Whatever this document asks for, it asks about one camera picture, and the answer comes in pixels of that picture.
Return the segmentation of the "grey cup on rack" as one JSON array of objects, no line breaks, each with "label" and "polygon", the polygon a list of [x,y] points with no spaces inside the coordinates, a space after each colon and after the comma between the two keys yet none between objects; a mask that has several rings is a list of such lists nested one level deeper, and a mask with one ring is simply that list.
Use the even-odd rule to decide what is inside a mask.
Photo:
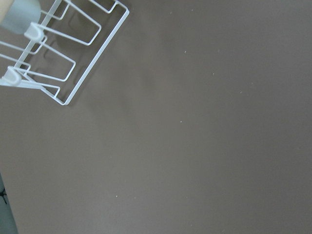
[{"label": "grey cup on rack", "polygon": [[32,22],[38,23],[41,7],[38,0],[1,0],[0,26],[21,35]]}]

